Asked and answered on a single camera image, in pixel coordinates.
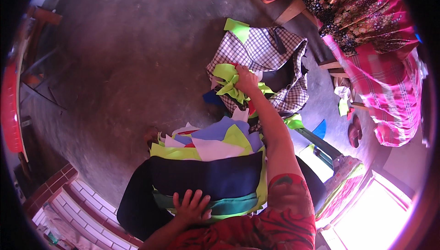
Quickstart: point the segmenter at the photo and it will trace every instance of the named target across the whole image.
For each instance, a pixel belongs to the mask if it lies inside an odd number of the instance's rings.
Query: pile of fabric scraps
[[[211,221],[261,209],[267,201],[265,147],[259,132],[249,133],[249,110],[204,129],[189,123],[153,143],[150,150],[153,197],[175,214],[173,194],[197,189],[209,194]]]

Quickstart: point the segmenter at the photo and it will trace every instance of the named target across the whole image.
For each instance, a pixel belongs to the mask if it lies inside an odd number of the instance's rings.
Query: hand
[[[194,224],[200,224],[204,222],[205,220],[208,220],[211,218],[211,212],[212,209],[207,210],[205,213],[203,211],[206,208],[206,205],[208,205],[211,197],[209,195],[206,195],[202,200],[200,201],[202,191],[196,190],[194,193],[194,197],[190,202],[192,195],[191,190],[187,190],[184,195],[184,199],[182,201],[182,204],[179,203],[179,194],[174,193],[173,194],[173,204],[177,211],[176,216],[174,217],[175,220],[180,221],[187,227]]]
[[[235,69],[239,72],[239,81],[235,84],[237,89],[244,92],[250,98],[258,92],[261,93],[261,90],[258,88],[258,77],[250,72],[247,66],[237,65]]]

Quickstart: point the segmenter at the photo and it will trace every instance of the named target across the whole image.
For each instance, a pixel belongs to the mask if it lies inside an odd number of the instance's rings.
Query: maroon sandal
[[[362,128],[360,126],[360,119],[357,115],[353,116],[353,123],[349,125],[348,136],[350,145],[353,148],[359,147],[359,140],[362,139]]]

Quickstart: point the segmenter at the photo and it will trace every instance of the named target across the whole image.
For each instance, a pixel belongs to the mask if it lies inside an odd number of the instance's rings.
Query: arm
[[[280,174],[293,173],[304,178],[295,157],[294,144],[278,112],[258,88],[258,78],[246,66],[237,66],[235,87],[247,94],[258,113],[267,140],[267,181]]]
[[[166,249],[168,245],[177,238],[177,236],[186,231],[191,225],[200,224],[211,218],[211,209],[203,213],[203,210],[206,208],[206,205],[208,205],[211,197],[206,195],[200,200],[202,191],[197,190],[190,202],[191,195],[192,191],[187,190],[182,204],[180,204],[179,194],[173,194],[173,204],[177,210],[176,216],[165,226],[147,238],[139,250]]]

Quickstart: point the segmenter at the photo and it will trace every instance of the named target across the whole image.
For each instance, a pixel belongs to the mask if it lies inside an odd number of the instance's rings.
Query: person
[[[145,249],[314,249],[315,213],[294,145],[278,112],[258,89],[258,78],[246,66],[236,67],[235,87],[252,100],[267,140],[267,208],[258,215],[230,217],[212,225],[194,228],[211,217],[204,211],[210,200],[202,191],[187,190],[182,203],[174,193],[176,216],[155,231]]]

